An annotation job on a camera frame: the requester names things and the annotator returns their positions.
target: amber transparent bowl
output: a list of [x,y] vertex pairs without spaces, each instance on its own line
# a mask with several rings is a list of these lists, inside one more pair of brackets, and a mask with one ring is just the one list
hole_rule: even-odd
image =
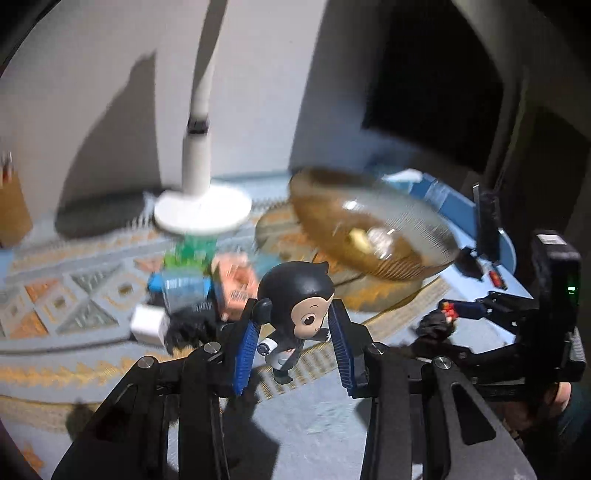
[[[377,278],[421,280],[445,269],[459,252],[428,203],[372,177],[306,169],[292,177],[290,201],[303,231],[321,250]],[[371,228],[389,232],[391,254],[379,257],[355,246],[351,230]]]

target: pen holder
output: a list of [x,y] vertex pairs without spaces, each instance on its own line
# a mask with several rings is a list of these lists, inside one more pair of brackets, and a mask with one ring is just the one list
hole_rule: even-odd
[[0,245],[3,248],[19,243],[33,224],[22,196],[21,182],[16,172],[4,178],[0,186]]

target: barcode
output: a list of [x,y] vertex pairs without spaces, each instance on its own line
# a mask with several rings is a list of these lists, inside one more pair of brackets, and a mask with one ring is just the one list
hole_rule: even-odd
[[566,245],[567,243],[562,240],[559,235],[538,235],[540,242],[546,245]]

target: toy head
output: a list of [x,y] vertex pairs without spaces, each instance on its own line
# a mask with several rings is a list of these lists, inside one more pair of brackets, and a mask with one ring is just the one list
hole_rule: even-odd
[[312,338],[318,332],[335,296],[328,269],[327,262],[286,262],[265,274],[258,298],[271,300],[275,330],[294,341]]

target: toy face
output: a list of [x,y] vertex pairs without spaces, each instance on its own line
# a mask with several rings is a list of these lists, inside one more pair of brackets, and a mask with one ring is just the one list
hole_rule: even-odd
[[296,337],[303,340],[312,338],[320,330],[334,296],[333,294],[328,300],[322,297],[310,297],[291,309],[291,321],[294,323]]

